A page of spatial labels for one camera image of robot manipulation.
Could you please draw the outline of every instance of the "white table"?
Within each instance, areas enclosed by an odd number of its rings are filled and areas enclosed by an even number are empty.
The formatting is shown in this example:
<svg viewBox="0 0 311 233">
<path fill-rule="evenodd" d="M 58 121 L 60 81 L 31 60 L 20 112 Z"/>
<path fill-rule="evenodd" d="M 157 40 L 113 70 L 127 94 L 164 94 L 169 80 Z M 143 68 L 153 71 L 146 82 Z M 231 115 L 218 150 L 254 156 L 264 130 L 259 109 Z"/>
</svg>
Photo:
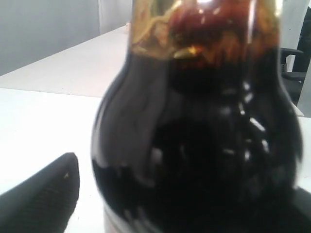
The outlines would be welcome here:
<svg viewBox="0 0 311 233">
<path fill-rule="evenodd" d="M 118 40 L 118 34 L 115 33 L 108 37 Z M 99 40 L 100 38 L 90 40 L 86 42 L 89 43 L 86 46 L 94 49 L 96 46 L 93 42 L 98 44 Z M 66 50 L 65 55 L 54 56 L 61 59 L 58 62 L 66 63 L 66 59 L 70 60 L 77 55 L 90 57 L 94 52 L 85 49 L 79 52 L 79 46 L 71 51 L 72 54 Z M 114 59 L 120 63 L 123 57 Z M 55 61 L 53 56 L 48 60 Z M 25 75 L 36 73 L 36 69 L 40 72 L 44 68 L 51 70 L 47 61 L 39 64 L 44 67 L 30 65 L 30 68 L 24 69 L 27 71 Z M 89 74 L 93 68 L 97 70 L 92 64 L 91 60 L 83 63 L 83 67 L 70 67 L 75 69 L 74 73 L 83 71 L 84 74 Z M 94 75 L 105 78 L 107 89 L 114 78 L 111 73 L 114 72 L 116 70 L 109 70 L 107 73 L 102 70 Z M 81 189 L 77 208 L 66 232 L 104 232 L 103 203 L 97 192 L 90 163 L 91 129 L 101 99 L 0 88 L 0 100 L 0 194 L 32 176 L 63 153 L 74 152 L 79 161 Z M 299 184 L 311 192 L 311 144 L 307 143 L 311 140 L 311 119 L 300 118 L 300 123 L 306 143 L 305 162 Z"/>
</svg>

